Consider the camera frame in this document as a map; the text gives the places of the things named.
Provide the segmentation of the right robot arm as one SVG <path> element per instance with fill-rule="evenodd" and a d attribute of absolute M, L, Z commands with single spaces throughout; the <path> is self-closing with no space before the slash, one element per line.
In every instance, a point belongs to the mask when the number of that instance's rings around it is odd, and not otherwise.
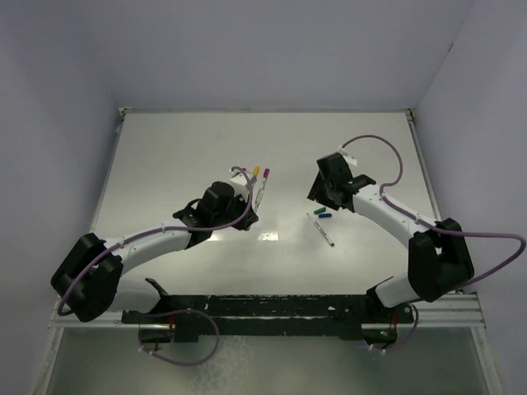
<path fill-rule="evenodd" d="M 392 276 L 367 291 L 367 315 L 384 322 L 395 307 L 414 300 L 433 302 L 474 276 L 468 246 L 459 223 L 448 218 L 431 228 L 419 214 L 405 215 L 388 205 L 375 180 L 354 176 L 340 153 L 317 160 L 318 173 L 308 193 L 311 201 L 333 210 L 347 209 L 363 216 L 395 237 L 408 250 L 406 272 Z"/>

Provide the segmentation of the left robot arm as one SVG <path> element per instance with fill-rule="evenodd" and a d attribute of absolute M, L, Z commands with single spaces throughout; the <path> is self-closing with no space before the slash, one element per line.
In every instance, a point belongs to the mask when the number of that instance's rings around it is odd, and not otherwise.
<path fill-rule="evenodd" d="M 90 322 L 109 310 L 117 296 L 127 293 L 120 278 L 135 267 L 191 249 L 215 231 L 249 230 L 259 220 L 252 208 L 253 197 L 252 181 L 217 181 L 201 198 L 153 229 L 113 239 L 83 235 L 50 280 L 60 296 L 57 314 L 73 314 L 83 323 Z"/>

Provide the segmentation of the white pen blue end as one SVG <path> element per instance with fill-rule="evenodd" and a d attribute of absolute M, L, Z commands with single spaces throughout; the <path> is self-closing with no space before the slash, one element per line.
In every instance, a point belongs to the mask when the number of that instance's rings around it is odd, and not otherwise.
<path fill-rule="evenodd" d="M 327 232 L 322 228 L 319 222 L 310 213 L 307 213 L 306 216 L 310 220 L 310 222 L 314 225 L 314 227 L 319 231 L 319 233 L 322 235 L 322 237 L 327 242 L 327 244 L 330 247 L 334 247 L 335 243 L 330 238 L 330 236 L 327 234 Z"/>

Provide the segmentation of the white pen purple end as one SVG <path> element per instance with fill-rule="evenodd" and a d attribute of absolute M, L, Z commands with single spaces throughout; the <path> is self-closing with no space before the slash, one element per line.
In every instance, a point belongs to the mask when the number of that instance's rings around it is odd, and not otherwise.
<path fill-rule="evenodd" d="M 254 201 L 254 211 L 257 211 L 259 209 L 259 206 L 260 206 L 260 203 L 263 199 L 263 196 L 264 196 L 264 191 L 265 191 L 265 188 L 266 188 L 266 183 L 268 181 L 268 177 L 267 178 L 264 178 L 264 174 L 263 174 L 263 179 L 262 179 L 262 183 L 259 187 L 259 190 L 257 192 L 257 195 L 256 195 L 256 199 Z"/>

